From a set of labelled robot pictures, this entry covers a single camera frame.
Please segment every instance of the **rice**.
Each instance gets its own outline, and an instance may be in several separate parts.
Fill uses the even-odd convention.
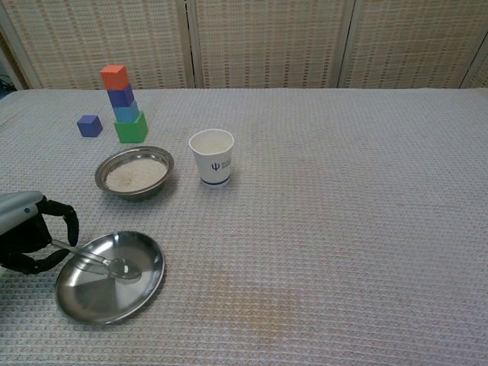
[[[112,191],[131,192],[149,187],[161,179],[168,167],[153,159],[136,159],[108,173],[105,184]]]

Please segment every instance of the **metal bowl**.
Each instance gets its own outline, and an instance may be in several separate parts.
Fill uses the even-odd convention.
[[[101,236],[83,248],[107,259],[130,258],[143,275],[125,283],[109,274],[80,269],[79,256],[65,264],[56,282],[59,308],[83,323],[108,324],[129,316],[154,295],[161,283],[165,258],[156,241],[135,231]]]
[[[138,191],[129,191],[129,192],[112,191],[105,184],[107,175],[110,172],[112,172],[114,169],[116,169],[118,166],[123,165],[135,159],[159,160],[160,162],[166,165],[168,171],[156,183],[150,185],[149,187],[140,189]],[[117,196],[121,196],[122,198],[126,198],[127,200],[140,201],[153,196],[162,188],[162,183],[169,177],[174,166],[175,166],[175,161],[173,160],[173,157],[169,152],[167,152],[164,149],[155,146],[133,147],[131,149],[118,152],[117,154],[104,160],[98,167],[97,172],[95,173],[95,183],[102,191],[116,194]]]

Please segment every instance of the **robotic hand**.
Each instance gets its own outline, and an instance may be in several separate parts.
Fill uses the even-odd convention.
[[[69,253],[61,249],[48,257],[34,260],[32,253],[52,242],[42,214],[62,216],[68,226],[71,246],[78,242],[79,223],[71,206],[48,201],[39,191],[0,194],[0,265],[14,271],[36,274],[48,271]]]

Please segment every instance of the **toy block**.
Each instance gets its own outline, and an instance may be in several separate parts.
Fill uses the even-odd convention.
[[[129,107],[134,100],[130,84],[127,84],[122,90],[107,90],[107,93],[113,108]]]
[[[106,65],[100,70],[100,75],[107,90],[122,90],[129,84],[124,65]]]
[[[147,135],[147,123],[143,112],[140,112],[139,117],[131,124],[115,122],[114,126],[121,143],[141,143]]]
[[[129,107],[115,107],[114,113],[117,122],[131,124],[139,117],[137,102],[133,101]]]
[[[84,115],[76,122],[83,137],[96,137],[103,130],[98,116]]]

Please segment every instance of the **wicker panel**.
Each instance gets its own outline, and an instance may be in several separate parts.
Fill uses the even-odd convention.
[[[176,0],[4,0],[44,88],[103,88],[98,71],[127,65],[134,88],[181,88]]]
[[[476,55],[470,72],[463,82],[464,88],[488,88],[488,36]]]
[[[196,3],[204,87],[336,87],[349,0]]]
[[[339,86],[458,88],[483,39],[486,0],[358,0]]]
[[[3,65],[5,68],[9,68],[11,70],[10,78],[13,81],[13,83],[16,84],[16,88],[26,89],[27,82],[25,81],[22,72],[18,67],[14,55],[10,51],[10,47],[8,46],[7,41],[2,36],[1,33],[0,33],[0,60],[2,60],[5,63]]]

